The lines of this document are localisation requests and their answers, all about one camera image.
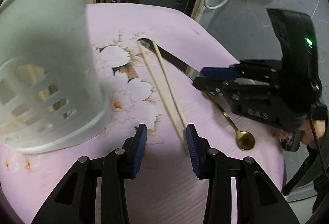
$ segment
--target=table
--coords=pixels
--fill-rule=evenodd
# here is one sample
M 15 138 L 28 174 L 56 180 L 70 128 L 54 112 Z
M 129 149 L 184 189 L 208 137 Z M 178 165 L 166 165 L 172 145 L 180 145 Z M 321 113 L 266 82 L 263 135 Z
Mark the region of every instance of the table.
M 162 106 L 136 41 L 141 37 L 155 40 L 197 70 L 204 66 L 227 67 L 237 60 L 197 22 L 169 8 L 94 4 L 87 6 L 87 18 L 96 69 L 101 82 L 113 90 L 113 117 L 106 130 L 93 139 L 55 152 L 23 155 L 0 145 L 4 194 L 22 220 L 31 223 L 52 189 L 80 156 L 94 159 L 107 155 L 134 135 L 136 125 L 145 123 L 148 141 L 141 170 L 136 179 L 125 181 L 130 223 L 202 223 L 208 181 L 198 180 L 193 173 L 190 158 Z M 149 52 L 147 56 L 158 75 L 160 66 L 155 55 Z M 185 117 L 195 124 L 199 136 L 229 157 L 252 156 L 281 189 L 284 158 L 270 128 L 229 113 L 238 128 L 250 131 L 256 139 L 251 151 L 239 150 L 234 130 L 211 101 L 174 66 L 166 63 L 166 67 Z M 223 97 L 220 102 L 229 111 Z M 232 223 L 236 223 L 235 185 L 232 193 Z

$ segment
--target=chopsticks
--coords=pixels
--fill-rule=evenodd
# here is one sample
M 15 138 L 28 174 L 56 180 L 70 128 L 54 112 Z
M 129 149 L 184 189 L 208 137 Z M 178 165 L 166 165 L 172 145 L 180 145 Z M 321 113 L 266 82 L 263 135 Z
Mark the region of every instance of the chopsticks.
M 147 67 L 147 69 L 148 69 L 148 71 L 149 71 L 149 73 L 150 73 L 150 75 L 151 75 L 151 77 L 152 77 L 152 79 L 153 79 L 153 82 L 154 82 L 154 84 L 155 84 L 155 87 L 156 87 L 157 90 L 158 90 L 158 93 L 159 93 L 159 96 L 160 96 L 160 98 L 161 98 L 161 100 L 162 100 L 162 103 L 163 103 L 163 105 L 164 105 L 164 107 L 165 107 L 165 109 L 166 109 L 166 111 L 167 111 L 167 113 L 168 113 L 168 115 L 169 115 L 169 117 L 170 117 L 170 120 L 171 120 L 172 124 L 174 125 L 174 128 L 175 128 L 175 130 L 176 130 L 176 132 L 177 132 L 177 134 L 178 134 L 178 137 L 179 137 L 180 141 L 182 142 L 184 148 L 187 150 L 187 144 L 186 144 L 186 140 L 185 140 L 185 136 L 184 136 L 184 134 L 185 134 L 185 129 L 186 129 L 187 125 L 188 125 L 188 122 L 186 121 L 185 116 L 184 116 L 184 114 L 183 114 L 183 112 L 182 112 L 182 109 L 181 109 L 181 107 L 180 107 L 180 105 L 179 105 L 179 102 L 178 102 L 178 100 L 177 100 L 177 98 L 176 98 L 176 96 L 175 96 L 175 94 L 174 94 L 174 90 L 173 90 L 173 88 L 172 88 L 172 84 L 171 84 L 171 81 L 170 81 L 170 79 L 169 79 L 169 76 L 168 76 L 168 73 L 167 73 L 167 70 L 166 70 L 165 64 L 163 63 L 163 58 L 162 58 L 162 55 L 161 55 L 161 53 L 160 53 L 160 51 L 159 51 L 159 48 L 158 48 L 157 44 L 156 44 L 154 41 L 152 41 L 152 43 L 153 43 L 153 46 L 154 46 L 155 52 L 156 52 L 156 54 L 157 54 L 157 57 L 158 57 L 158 60 L 159 60 L 159 63 L 160 63 L 160 66 L 161 66 L 162 72 L 163 72 L 164 77 L 165 77 L 165 79 L 166 79 L 166 83 L 167 83 L 167 86 L 168 86 L 168 88 L 169 88 L 170 95 L 171 95 L 171 97 L 172 97 L 172 99 L 173 99 L 173 102 L 174 102 L 175 108 L 176 108 L 177 113 L 178 113 L 178 115 L 179 115 L 179 118 L 180 118 L 180 120 L 181 120 L 181 122 L 182 122 L 182 124 L 183 124 L 183 126 L 184 126 L 184 130 L 182 130 L 182 129 L 179 127 L 179 125 L 178 125 L 178 123 L 177 123 L 177 121 L 176 121 L 176 118 L 175 118 L 175 116 L 174 116 L 174 112 L 173 112 L 172 109 L 169 107 L 169 105 L 168 105 L 168 103 L 167 103 L 167 100 L 165 99 L 165 97 L 164 97 L 164 95 L 163 95 L 163 92 L 162 92 L 162 90 L 160 89 L 160 85 L 159 85 L 159 82 L 158 82 L 158 80 L 157 80 L 157 77 L 154 75 L 154 73 L 153 73 L 153 71 L 152 71 L 152 69 L 151 69 L 151 66 L 150 66 L 150 64 L 149 64 L 149 61 L 147 60 L 147 58 L 146 58 L 146 56 L 145 56 L 144 47 L 142 46 L 142 44 L 141 44 L 139 41 L 137 42 L 138 47 L 139 47 L 139 50 L 140 50 L 140 52 L 141 52 L 141 54 L 142 54 L 142 56 L 143 56 L 143 59 L 144 59 L 145 65 L 146 65 L 146 67 Z

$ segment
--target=metal screw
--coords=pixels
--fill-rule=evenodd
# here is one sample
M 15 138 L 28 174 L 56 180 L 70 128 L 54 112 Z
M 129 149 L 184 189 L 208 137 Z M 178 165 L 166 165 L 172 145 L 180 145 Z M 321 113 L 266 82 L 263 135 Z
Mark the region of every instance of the metal screw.
M 246 162 L 248 164 L 252 164 L 252 163 L 254 163 L 254 159 L 252 157 L 246 157 Z
M 236 101 L 239 101 L 240 100 L 240 97 L 239 97 L 239 95 L 233 94 L 232 95 L 232 99 L 233 100 L 236 100 Z
M 88 157 L 87 157 L 87 156 L 81 156 L 81 157 L 79 157 L 79 159 L 78 159 L 79 163 L 84 163 L 84 162 L 86 162 L 87 160 L 88 160 Z
M 216 155 L 216 154 L 218 154 L 218 150 L 215 149 L 215 148 L 210 148 L 210 149 L 208 150 L 208 153 L 210 153 L 211 155 Z
M 116 154 L 117 155 L 122 155 L 122 154 L 124 154 L 124 152 L 125 152 L 125 150 L 123 148 L 116 149 Z

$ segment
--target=floor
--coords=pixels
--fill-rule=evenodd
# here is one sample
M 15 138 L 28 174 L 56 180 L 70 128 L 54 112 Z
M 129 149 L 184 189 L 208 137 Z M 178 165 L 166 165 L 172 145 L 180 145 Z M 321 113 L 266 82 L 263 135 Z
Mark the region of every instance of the floor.
M 316 197 L 314 196 L 308 199 L 289 203 L 295 215 L 297 216 L 300 224 L 305 224 L 307 220 L 311 217 L 312 206 L 315 202 L 315 198 Z

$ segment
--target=floral pattern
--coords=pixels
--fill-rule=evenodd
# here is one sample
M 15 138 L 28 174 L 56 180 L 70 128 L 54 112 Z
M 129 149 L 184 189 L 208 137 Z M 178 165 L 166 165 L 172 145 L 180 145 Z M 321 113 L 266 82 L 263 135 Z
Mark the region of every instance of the floral pattern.
M 137 40 L 142 36 L 145 34 L 136 32 L 124 36 L 119 32 L 106 46 L 93 45 L 93 57 L 101 83 L 106 84 L 111 98 L 112 118 L 108 128 L 124 124 L 134 129 L 143 123 L 147 126 L 147 145 L 150 147 L 163 143 L 156 132 L 156 125 L 161 121 L 161 114 L 157 111 L 161 100 L 152 80 L 139 78 L 134 69 L 145 66 L 137 46 Z M 149 50 L 145 52 L 147 58 L 154 55 Z M 16 153 L 9 149 L 6 156 L 3 165 L 10 172 L 19 169 L 33 172 L 42 162 L 41 155 L 19 155 L 21 158 L 17 158 Z M 148 166 L 155 167 L 154 158 L 147 157 L 147 160 Z

